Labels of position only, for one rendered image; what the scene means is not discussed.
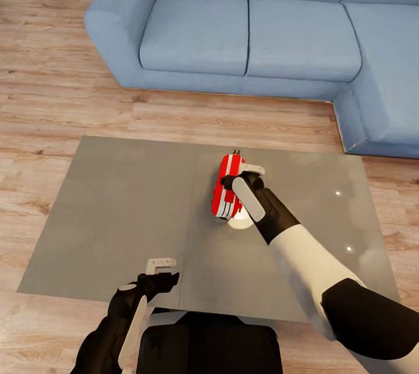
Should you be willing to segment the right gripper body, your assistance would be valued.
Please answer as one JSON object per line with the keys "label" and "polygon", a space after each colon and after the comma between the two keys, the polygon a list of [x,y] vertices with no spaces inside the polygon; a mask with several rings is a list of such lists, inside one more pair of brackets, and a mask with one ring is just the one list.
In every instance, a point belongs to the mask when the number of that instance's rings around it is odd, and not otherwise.
{"label": "right gripper body", "polygon": [[225,179],[225,184],[223,184],[223,187],[225,189],[232,190],[231,184],[232,184],[232,181],[235,178],[235,176],[227,174],[227,175],[225,175],[225,177],[226,177],[226,179]]}

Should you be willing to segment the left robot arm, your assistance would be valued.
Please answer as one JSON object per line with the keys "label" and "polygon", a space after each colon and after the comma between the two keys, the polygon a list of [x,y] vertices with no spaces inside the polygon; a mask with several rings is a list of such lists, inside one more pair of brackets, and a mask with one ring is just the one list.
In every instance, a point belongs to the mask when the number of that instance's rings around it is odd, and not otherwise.
{"label": "left robot arm", "polygon": [[118,288],[108,316],[82,343],[76,365],[70,374],[122,374],[143,320],[147,302],[159,293],[169,293],[180,273],[158,273],[157,269],[176,267],[172,257],[149,259],[145,274]]}

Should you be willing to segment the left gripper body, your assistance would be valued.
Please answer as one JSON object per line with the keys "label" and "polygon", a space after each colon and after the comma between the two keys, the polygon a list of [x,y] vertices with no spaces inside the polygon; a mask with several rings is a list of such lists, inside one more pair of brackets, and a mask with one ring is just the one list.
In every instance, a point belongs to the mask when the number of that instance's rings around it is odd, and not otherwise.
{"label": "left gripper body", "polygon": [[140,274],[137,281],[147,280],[151,282],[154,295],[152,299],[159,293],[169,293],[172,290],[172,273],[160,273],[155,275]]}

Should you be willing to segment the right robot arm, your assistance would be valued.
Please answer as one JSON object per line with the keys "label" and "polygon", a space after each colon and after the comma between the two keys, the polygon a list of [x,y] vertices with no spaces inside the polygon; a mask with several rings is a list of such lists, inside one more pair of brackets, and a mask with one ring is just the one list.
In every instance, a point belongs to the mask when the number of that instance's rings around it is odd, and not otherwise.
{"label": "right robot arm", "polygon": [[419,313],[366,288],[270,190],[262,166],[241,163],[232,190],[278,261],[303,312],[369,374],[419,374]]}

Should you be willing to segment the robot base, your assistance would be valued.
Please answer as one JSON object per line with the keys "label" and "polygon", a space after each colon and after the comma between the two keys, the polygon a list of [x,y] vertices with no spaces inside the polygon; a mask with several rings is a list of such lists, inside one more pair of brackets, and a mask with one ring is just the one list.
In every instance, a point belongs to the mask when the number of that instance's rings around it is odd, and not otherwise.
{"label": "robot base", "polygon": [[136,374],[283,374],[274,321],[155,307]]}

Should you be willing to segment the radio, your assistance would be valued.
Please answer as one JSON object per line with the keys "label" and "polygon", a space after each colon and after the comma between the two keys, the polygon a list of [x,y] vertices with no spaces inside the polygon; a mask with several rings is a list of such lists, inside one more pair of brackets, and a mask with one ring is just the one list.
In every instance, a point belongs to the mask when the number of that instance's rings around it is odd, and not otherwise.
{"label": "radio", "polygon": [[216,180],[215,189],[213,191],[211,207],[213,215],[222,220],[231,219],[236,215],[238,210],[239,213],[242,210],[243,205],[235,193],[232,190],[225,189],[223,185],[220,184],[221,178],[225,177],[227,174],[237,176],[241,163],[245,163],[245,161],[240,156],[240,150],[237,153],[235,150],[234,153],[226,155],[222,159],[218,179]]}

